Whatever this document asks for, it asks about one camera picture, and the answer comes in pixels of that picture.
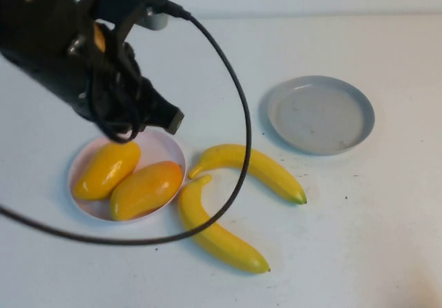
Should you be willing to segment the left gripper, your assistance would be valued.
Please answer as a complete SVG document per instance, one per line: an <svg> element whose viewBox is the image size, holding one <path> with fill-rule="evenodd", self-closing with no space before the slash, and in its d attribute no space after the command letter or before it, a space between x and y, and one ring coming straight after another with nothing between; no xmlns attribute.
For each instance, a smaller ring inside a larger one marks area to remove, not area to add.
<svg viewBox="0 0 442 308"><path fill-rule="evenodd" d="M101 129L139 129L146 81L125 38L134 0L1 0L1 55Z"/></svg>

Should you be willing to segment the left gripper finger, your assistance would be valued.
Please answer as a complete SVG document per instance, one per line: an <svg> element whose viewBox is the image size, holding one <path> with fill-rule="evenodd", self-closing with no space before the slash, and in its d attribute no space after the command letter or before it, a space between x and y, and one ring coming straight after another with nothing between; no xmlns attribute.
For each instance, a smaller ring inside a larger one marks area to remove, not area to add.
<svg viewBox="0 0 442 308"><path fill-rule="evenodd" d="M133 141L143 129L141 122L127 125L125 123L112 124L110 122L97 121L97 127L110 141L118 144L126 144Z"/></svg>
<svg viewBox="0 0 442 308"><path fill-rule="evenodd" d="M146 127L162 128L170 135L176 134L184 113L165 100L145 77L142 78L140 91L141 131Z"/></svg>

